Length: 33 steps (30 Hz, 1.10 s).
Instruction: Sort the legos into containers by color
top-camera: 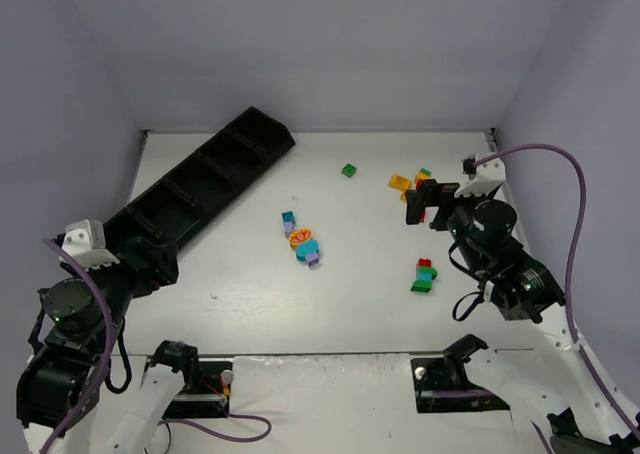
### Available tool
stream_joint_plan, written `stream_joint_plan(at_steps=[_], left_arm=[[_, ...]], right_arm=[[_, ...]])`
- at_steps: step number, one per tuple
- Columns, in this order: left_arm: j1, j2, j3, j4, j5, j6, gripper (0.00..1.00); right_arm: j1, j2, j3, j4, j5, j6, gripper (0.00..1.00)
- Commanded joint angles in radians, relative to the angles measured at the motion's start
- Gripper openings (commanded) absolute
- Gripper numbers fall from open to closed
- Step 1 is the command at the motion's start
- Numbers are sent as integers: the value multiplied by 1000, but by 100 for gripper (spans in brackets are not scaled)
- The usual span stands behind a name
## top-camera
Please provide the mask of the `yellow lego brick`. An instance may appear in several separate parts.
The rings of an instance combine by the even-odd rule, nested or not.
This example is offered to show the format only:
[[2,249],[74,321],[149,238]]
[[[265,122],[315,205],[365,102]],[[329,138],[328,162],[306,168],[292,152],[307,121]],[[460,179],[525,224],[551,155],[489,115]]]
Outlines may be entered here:
[[411,188],[412,181],[400,175],[392,175],[388,186],[400,192],[405,192]]

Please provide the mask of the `small green lego cube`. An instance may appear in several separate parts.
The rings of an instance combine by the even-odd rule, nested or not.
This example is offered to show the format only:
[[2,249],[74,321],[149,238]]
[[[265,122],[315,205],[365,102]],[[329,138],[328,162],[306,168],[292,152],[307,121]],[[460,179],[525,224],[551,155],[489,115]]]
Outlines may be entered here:
[[347,163],[342,168],[342,174],[348,178],[352,178],[356,174],[356,172],[357,168],[350,163]]

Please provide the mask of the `teal lego cube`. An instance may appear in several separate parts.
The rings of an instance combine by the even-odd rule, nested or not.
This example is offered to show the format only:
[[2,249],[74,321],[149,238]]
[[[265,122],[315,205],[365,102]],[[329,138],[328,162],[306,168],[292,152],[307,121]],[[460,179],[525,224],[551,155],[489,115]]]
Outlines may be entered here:
[[282,221],[285,225],[288,225],[288,224],[294,225],[296,222],[295,215],[292,211],[283,212],[281,216],[282,216]]

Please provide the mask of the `small purple lego brick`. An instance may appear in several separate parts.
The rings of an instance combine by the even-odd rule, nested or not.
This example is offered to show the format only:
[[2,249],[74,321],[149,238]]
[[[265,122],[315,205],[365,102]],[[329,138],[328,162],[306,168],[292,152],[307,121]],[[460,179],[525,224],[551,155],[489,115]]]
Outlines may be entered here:
[[296,224],[294,222],[284,222],[284,233],[287,239],[296,231]]

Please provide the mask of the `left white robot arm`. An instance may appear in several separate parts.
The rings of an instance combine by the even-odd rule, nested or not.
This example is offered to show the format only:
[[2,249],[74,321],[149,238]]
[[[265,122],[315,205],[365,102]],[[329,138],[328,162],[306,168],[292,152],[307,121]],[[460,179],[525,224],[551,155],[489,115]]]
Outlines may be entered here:
[[[40,290],[40,318],[54,325],[45,339],[33,329],[34,353],[17,386],[17,417],[23,428],[51,428],[43,453],[86,453],[101,387],[111,372],[111,355],[124,345],[125,315],[139,291],[151,293],[176,282],[177,248],[132,241],[124,258],[105,245],[90,244],[73,255],[62,242],[45,240],[71,277]],[[109,453],[140,453],[174,397],[195,384],[200,373],[198,350],[164,341],[148,364],[140,390],[107,445]]]

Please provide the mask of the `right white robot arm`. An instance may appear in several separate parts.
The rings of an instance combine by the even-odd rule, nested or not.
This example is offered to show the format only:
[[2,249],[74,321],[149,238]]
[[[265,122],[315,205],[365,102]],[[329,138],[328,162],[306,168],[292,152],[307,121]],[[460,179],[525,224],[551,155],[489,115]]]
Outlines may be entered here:
[[557,386],[539,383],[474,334],[443,352],[452,381],[478,385],[527,417],[550,453],[638,452],[638,407],[587,360],[587,343],[568,320],[568,295],[513,234],[514,208],[493,192],[459,197],[458,188],[434,179],[420,182],[406,194],[406,221],[416,224],[426,209],[436,209],[429,226],[451,235],[451,264],[477,284],[472,305],[494,306],[528,335]]

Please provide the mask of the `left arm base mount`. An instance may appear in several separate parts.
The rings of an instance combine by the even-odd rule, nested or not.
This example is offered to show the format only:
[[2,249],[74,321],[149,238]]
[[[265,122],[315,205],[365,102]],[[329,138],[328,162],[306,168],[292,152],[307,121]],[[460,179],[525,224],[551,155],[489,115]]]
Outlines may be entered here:
[[228,413],[231,387],[223,386],[221,375],[224,371],[233,373],[231,358],[201,357],[199,374],[184,387],[166,408],[164,419],[216,419],[225,418]]

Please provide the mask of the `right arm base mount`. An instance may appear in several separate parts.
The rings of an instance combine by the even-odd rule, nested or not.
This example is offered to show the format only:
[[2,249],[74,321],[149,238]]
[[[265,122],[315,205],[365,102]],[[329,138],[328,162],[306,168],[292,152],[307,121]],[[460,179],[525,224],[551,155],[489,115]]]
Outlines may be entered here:
[[416,411],[419,414],[509,411],[494,393],[471,383],[450,368],[443,357],[410,359]]

